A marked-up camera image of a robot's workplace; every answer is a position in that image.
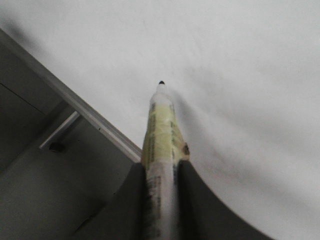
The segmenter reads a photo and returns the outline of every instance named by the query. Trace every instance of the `marker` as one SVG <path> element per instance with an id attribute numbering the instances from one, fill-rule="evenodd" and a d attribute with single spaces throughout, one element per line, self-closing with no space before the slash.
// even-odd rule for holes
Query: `marker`
<path id="1" fill-rule="evenodd" d="M 167 86 L 160 81 L 150 100 L 141 163 L 146 171 L 146 208 L 143 239 L 178 240 L 177 166 L 189 160 Z"/>

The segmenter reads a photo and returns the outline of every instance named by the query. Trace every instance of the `white surface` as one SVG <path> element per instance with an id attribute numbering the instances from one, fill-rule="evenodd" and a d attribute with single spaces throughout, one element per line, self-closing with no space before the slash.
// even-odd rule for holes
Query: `white surface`
<path id="1" fill-rule="evenodd" d="M 320 1 L 2 0 L 0 26 L 140 147 L 160 80 L 196 170 L 251 224 L 320 239 Z"/>

